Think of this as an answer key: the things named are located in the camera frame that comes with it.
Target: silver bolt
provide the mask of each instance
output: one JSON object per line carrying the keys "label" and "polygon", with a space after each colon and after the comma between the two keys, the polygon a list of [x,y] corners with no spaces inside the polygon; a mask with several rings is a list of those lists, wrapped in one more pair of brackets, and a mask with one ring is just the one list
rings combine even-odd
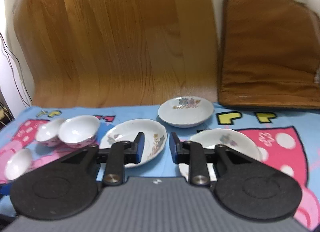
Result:
{"label": "silver bolt", "polygon": [[152,182],[153,182],[154,184],[158,185],[158,184],[162,183],[162,180],[160,180],[160,179],[154,179]]}
{"label": "silver bolt", "polygon": [[202,185],[208,182],[208,178],[203,175],[197,175],[192,178],[194,184]]}
{"label": "silver bolt", "polygon": [[116,174],[108,174],[105,178],[104,181],[109,182],[109,183],[116,183],[120,181],[119,175]]}

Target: floral plate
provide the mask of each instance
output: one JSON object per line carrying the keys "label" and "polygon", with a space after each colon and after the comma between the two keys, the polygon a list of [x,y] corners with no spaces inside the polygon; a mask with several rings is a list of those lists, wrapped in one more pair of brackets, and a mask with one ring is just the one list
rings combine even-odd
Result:
{"label": "floral plate", "polygon": [[[212,130],[204,130],[190,137],[190,141],[202,144],[203,148],[214,149],[217,144],[224,144],[244,155],[247,155],[257,161],[261,161],[262,157],[256,144],[246,135],[231,130],[216,128]],[[208,163],[208,170],[211,181],[216,180],[212,163]],[[180,173],[188,180],[189,166],[187,164],[179,164]]]}
{"label": "floral plate", "polygon": [[134,141],[139,132],[145,135],[141,162],[139,164],[129,163],[125,167],[131,168],[149,162],[164,149],[167,140],[165,127],[151,119],[134,119],[116,125],[102,138],[100,149],[110,148],[113,143],[119,141]]}
{"label": "floral plate", "polygon": [[213,104],[199,97],[179,97],[164,102],[158,110],[162,121],[169,125],[188,128],[202,124],[214,111]]}

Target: wooden headboard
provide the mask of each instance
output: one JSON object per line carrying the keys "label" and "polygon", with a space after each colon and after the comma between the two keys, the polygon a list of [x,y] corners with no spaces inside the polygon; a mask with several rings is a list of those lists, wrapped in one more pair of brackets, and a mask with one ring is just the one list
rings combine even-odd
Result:
{"label": "wooden headboard", "polygon": [[21,0],[14,28],[42,107],[217,99],[211,0]]}

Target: brown leather bag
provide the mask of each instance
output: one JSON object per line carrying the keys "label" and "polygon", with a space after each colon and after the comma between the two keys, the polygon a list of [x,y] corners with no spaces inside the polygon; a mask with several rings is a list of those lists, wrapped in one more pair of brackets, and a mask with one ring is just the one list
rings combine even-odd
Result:
{"label": "brown leather bag", "polygon": [[293,0],[224,0],[219,102],[320,108],[320,20]]}

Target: white bowl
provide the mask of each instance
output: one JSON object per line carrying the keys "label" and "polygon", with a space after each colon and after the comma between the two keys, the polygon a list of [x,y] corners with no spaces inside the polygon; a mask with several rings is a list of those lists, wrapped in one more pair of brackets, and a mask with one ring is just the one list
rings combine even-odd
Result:
{"label": "white bowl", "polygon": [[[217,144],[224,144],[244,155],[247,155],[257,161],[261,161],[262,157],[256,144],[243,133],[232,129],[216,128],[212,130],[204,130],[190,137],[190,141],[202,144],[203,148],[214,149]],[[216,180],[216,176],[212,167],[212,163],[208,163],[208,170],[211,181]],[[188,180],[189,165],[179,164],[180,173]]]}
{"label": "white bowl", "polygon": [[7,161],[4,175],[7,180],[15,180],[23,175],[31,166],[32,154],[30,149],[24,148],[16,152]]}
{"label": "white bowl", "polygon": [[162,121],[175,127],[194,127],[208,120],[214,111],[213,104],[199,97],[173,98],[158,109]]}
{"label": "white bowl", "polygon": [[110,129],[102,138],[100,148],[110,148],[112,144],[119,141],[134,141],[137,134],[143,132],[145,136],[144,149],[139,164],[126,164],[127,168],[144,164],[154,159],[165,146],[167,131],[157,121],[151,119],[129,120]]}
{"label": "white bowl", "polygon": [[36,133],[36,140],[48,147],[53,147],[61,143],[58,137],[58,132],[61,124],[64,121],[64,118],[57,118],[42,126],[39,126]]}
{"label": "white bowl", "polygon": [[81,148],[95,141],[99,126],[100,120],[95,116],[80,115],[65,120],[60,126],[58,136],[68,146]]}

